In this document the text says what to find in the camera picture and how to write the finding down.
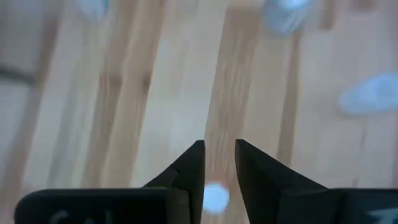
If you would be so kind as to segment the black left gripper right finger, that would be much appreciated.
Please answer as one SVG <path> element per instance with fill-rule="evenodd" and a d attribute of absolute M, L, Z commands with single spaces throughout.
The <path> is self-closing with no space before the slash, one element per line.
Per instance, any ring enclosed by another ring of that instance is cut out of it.
<path fill-rule="evenodd" d="M 235 163 L 251 223 L 276 223 L 279 199 L 286 190 L 326 189 L 243 139 L 236 140 Z"/>

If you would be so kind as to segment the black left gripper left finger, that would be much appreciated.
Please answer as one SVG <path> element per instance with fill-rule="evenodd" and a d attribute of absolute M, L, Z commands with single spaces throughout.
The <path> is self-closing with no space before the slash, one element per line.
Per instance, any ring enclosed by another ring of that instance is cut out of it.
<path fill-rule="evenodd" d="M 191 223 L 200 224 L 205 186 L 205 142 L 197 140 L 144 187 L 166 187 L 189 194 Z"/>

